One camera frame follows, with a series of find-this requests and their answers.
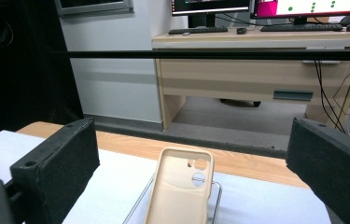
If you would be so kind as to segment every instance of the wooden desk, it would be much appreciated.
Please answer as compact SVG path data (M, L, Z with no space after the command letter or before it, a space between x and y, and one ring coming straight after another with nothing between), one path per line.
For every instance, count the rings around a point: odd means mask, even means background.
M237 35L235 29L230 29L227 33L161 35L153 39L152 46L155 50L337 49L350 48L350 32L263 33L256 29ZM156 66L163 129L172 123L186 102L186 96L321 107L320 86L313 62L160 59ZM323 62L321 72L330 103L347 111L350 106L350 61ZM292 93L286 100L274 97L280 91ZM306 91L312 93L311 98L297 99L299 93Z
M61 127L62 125L36 122L18 130L17 133L47 138ZM209 150L214 155L216 172L308 188L297 175L288 170L284 160L212 148L193 147L115 133L96 132L96 135L98 148L103 150L157 160L161 151L168 146L201 148Z

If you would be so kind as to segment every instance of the monitor screen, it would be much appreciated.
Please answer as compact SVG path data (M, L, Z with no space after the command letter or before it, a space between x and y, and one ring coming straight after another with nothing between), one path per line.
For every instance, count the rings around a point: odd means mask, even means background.
M249 0L171 0L172 16L248 11Z
M133 0L55 0L61 17L133 12Z
M350 0L255 0L253 19L350 15Z

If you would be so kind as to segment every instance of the computer monitor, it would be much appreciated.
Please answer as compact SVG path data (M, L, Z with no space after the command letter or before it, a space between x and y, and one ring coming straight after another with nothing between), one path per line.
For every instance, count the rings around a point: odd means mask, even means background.
M348 16L350 0L255 0L251 19L294 19L306 24L308 18Z
M249 0L171 0L172 16L189 16L189 28L215 26L216 14L247 12Z
M133 12L133 0L55 0L60 17Z

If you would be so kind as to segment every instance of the white surface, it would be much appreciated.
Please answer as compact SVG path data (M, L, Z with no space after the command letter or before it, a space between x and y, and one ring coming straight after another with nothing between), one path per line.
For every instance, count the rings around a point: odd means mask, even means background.
M0 179L10 179L9 166L43 139L0 132ZM99 150L101 165L64 223L122 223L156 162ZM329 224L327 210L308 189L215 173L223 186L217 223Z

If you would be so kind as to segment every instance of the foam pad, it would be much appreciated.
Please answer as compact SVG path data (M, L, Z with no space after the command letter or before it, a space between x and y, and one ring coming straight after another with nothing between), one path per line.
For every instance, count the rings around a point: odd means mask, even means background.
M27 202L26 223L62 223L99 166L93 119L81 119L15 162L12 181Z
M342 221L350 223L350 137L325 124L294 119L287 167Z

